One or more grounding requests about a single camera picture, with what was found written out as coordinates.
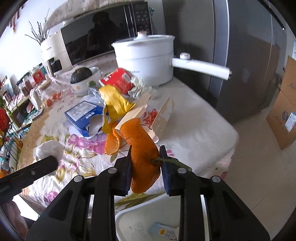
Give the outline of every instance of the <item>microwave control panel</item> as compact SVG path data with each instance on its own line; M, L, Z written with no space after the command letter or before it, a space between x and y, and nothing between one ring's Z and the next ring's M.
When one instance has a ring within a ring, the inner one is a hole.
M131 7L135 21L135 31L147 31L147 34L153 34L147 2L132 3Z

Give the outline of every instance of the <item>green pumpkin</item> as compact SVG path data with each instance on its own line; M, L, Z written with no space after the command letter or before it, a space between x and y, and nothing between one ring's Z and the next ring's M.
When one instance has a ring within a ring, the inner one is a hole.
M92 76L92 71L89 68L79 68L71 75L71 84L78 83Z

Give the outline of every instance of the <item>pot handle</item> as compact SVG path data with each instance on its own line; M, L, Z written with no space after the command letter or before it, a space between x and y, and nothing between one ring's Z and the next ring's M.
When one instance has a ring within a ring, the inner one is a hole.
M172 58L172 65L173 67L193 70L203 74L212 75L224 80L228 80L231 75L231 70L227 67L195 59Z

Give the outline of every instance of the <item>red snack package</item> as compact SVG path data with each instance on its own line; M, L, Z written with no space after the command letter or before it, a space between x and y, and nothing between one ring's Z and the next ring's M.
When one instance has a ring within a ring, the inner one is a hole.
M131 83L130 74L122 68L117 68L115 72L106 75L103 79L101 79L101 82L104 85L116 87L123 95L127 95L128 91L134 87Z

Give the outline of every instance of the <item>red basket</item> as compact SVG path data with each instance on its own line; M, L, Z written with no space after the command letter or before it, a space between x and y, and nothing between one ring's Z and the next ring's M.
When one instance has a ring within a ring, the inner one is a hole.
M9 127L9 117L6 114L5 109L0 108L0 130L5 132Z

